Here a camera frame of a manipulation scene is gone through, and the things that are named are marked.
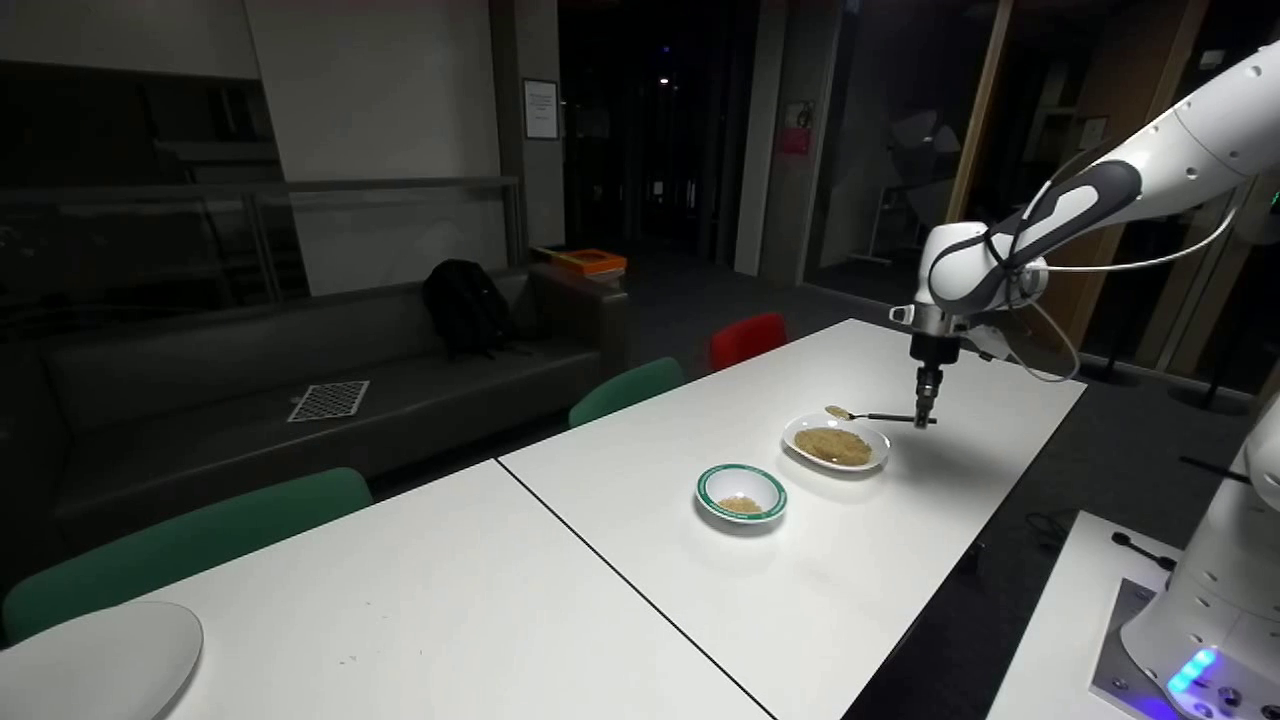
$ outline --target floor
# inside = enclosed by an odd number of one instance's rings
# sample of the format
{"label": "floor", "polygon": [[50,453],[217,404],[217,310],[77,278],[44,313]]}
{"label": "floor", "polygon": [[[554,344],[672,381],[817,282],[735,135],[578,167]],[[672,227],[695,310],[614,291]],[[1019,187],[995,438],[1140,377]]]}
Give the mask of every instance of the floor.
{"label": "floor", "polygon": [[[785,313],[797,333],[848,317],[884,326],[884,305],[714,273],[681,248],[632,243],[618,254],[632,259],[632,359],[677,358],[688,374],[700,374],[711,329],[760,310]],[[1174,550],[1187,544],[1216,476],[1181,457],[1228,466],[1248,432],[1248,413],[1250,404],[1232,395],[1198,410],[1194,389],[1136,374],[1106,386],[1090,381],[848,716],[982,716],[1071,516],[1087,509]]]}

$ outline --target white robotic arm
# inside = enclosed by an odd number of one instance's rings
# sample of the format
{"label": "white robotic arm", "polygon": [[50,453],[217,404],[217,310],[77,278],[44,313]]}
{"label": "white robotic arm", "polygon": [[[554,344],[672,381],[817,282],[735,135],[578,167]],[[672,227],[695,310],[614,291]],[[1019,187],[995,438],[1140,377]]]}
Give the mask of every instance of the white robotic arm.
{"label": "white robotic arm", "polygon": [[941,226],[920,257],[915,301],[892,310],[913,329],[920,359],[915,425],[928,425],[941,366],[988,313],[1036,305],[1049,290],[1045,257],[1106,226],[1187,214],[1280,166],[1280,46],[1232,64],[1120,147],[1022,214],[980,226]]}

